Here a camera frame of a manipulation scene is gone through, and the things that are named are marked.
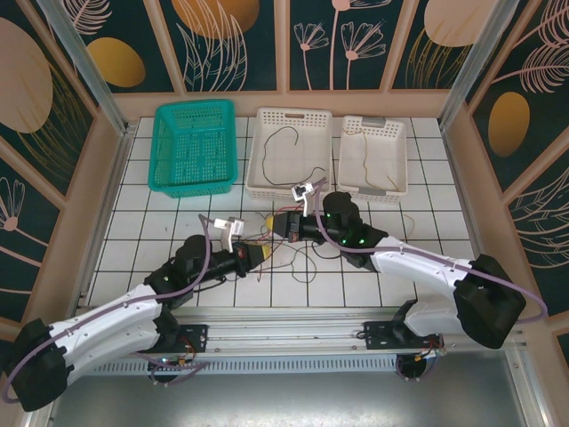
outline teal plastic basket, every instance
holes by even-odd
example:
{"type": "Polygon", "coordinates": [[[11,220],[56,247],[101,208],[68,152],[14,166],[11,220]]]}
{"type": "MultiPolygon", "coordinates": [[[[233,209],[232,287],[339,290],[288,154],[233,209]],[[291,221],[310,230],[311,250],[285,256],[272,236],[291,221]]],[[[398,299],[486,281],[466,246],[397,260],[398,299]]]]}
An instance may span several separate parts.
{"type": "Polygon", "coordinates": [[[156,110],[150,189],[172,198],[223,194],[236,179],[233,102],[177,102],[156,110]]]}

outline wall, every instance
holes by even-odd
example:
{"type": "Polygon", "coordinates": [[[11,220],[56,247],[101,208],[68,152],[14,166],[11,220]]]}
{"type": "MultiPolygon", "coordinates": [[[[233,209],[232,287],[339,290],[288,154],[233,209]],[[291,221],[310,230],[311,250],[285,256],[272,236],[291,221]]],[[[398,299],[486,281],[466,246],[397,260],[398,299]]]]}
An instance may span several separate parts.
{"type": "Polygon", "coordinates": [[[273,106],[434,117],[495,3],[222,0],[218,12],[213,0],[143,0],[67,11],[129,119],[227,97],[241,116],[273,106]]]}
{"type": "Polygon", "coordinates": [[[27,1],[0,4],[0,39],[1,358],[67,315],[118,138],[27,1]]]}
{"type": "Polygon", "coordinates": [[[564,425],[569,370],[557,336],[569,327],[569,4],[520,2],[517,15],[448,135],[484,250],[549,307],[525,331],[564,425]]]}

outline grid lines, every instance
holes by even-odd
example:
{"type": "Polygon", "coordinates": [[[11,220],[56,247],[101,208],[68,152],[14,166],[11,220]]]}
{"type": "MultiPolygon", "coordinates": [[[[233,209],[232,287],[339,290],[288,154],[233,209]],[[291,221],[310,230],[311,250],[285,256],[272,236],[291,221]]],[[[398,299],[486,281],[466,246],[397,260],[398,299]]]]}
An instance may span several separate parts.
{"type": "MultiPolygon", "coordinates": [[[[334,118],[333,186],[337,189],[341,118],[334,118]]],[[[400,204],[354,200],[365,222],[387,230],[411,245],[440,254],[471,259],[472,248],[462,217],[445,146],[436,137],[436,119],[404,119],[407,126],[409,194],[400,204]]],[[[199,214],[208,217],[238,215],[249,221],[248,235],[264,220],[258,214],[274,214],[286,202],[253,200],[244,189],[250,157],[254,119],[238,118],[237,158],[239,178],[226,195],[170,199],[148,189],[148,163],[152,117],[143,117],[132,145],[123,180],[105,233],[96,270],[93,272],[87,305],[99,306],[136,286],[167,261],[184,239],[201,233],[199,214]]],[[[211,230],[216,238],[216,230],[211,230]]],[[[398,306],[429,290],[380,273],[357,270],[343,258],[322,259],[309,242],[297,254],[294,270],[281,268],[294,257],[294,250],[281,246],[281,239],[268,243],[274,256],[246,278],[230,275],[223,286],[196,294],[188,306],[221,307],[377,307],[398,306]]],[[[214,250],[220,242],[214,241],[214,250]]],[[[317,252],[332,258],[338,251],[329,245],[315,246],[317,252]]]]}

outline yellow object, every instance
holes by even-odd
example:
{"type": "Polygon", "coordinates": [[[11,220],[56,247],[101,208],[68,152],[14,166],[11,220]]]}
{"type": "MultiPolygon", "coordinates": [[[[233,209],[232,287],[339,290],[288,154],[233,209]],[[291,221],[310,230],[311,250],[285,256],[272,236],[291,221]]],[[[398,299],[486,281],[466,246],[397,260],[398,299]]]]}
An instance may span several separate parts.
{"type": "Polygon", "coordinates": [[[530,125],[530,106],[519,93],[506,92],[494,103],[488,123],[488,139],[498,156],[512,155],[524,141],[530,125]]]}
{"type": "Polygon", "coordinates": [[[274,221],[274,216],[273,215],[269,215],[267,217],[267,220],[265,221],[265,225],[267,226],[269,231],[273,230],[273,221],[274,221]]]}
{"type": "Polygon", "coordinates": [[[172,5],[186,27],[211,39],[234,35],[232,17],[244,33],[259,16],[259,0],[172,0],[172,5]]]}
{"type": "Polygon", "coordinates": [[[32,37],[0,18],[0,123],[15,132],[40,129],[52,110],[50,64],[32,37]]]}
{"type": "Polygon", "coordinates": [[[424,21],[427,36],[440,46],[474,44],[495,3],[495,0],[429,0],[424,21]]]}
{"type": "Polygon", "coordinates": [[[263,245],[263,258],[265,260],[267,260],[271,256],[272,252],[273,251],[269,245],[263,245]]]}
{"type": "Polygon", "coordinates": [[[102,37],[90,42],[87,50],[108,83],[133,87],[144,81],[144,62],[125,42],[112,37],[102,37]]]}

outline basket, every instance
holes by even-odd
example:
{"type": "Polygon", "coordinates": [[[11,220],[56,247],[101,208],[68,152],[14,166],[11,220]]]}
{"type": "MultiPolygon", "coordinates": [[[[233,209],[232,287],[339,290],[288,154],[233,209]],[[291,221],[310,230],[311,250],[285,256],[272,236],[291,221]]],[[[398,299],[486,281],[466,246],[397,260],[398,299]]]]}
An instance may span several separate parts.
{"type": "Polygon", "coordinates": [[[345,116],[338,187],[353,198],[398,203],[407,194],[405,125],[388,118],[345,116]]]}
{"type": "Polygon", "coordinates": [[[148,186],[169,197],[223,194],[237,179],[235,110],[227,100],[156,110],[148,186]]]}
{"type": "Polygon", "coordinates": [[[252,198],[293,199],[294,184],[326,178],[325,196],[331,188],[332,161],[330,111],[262,108],[257,112],[245,187],[252,198]]]}

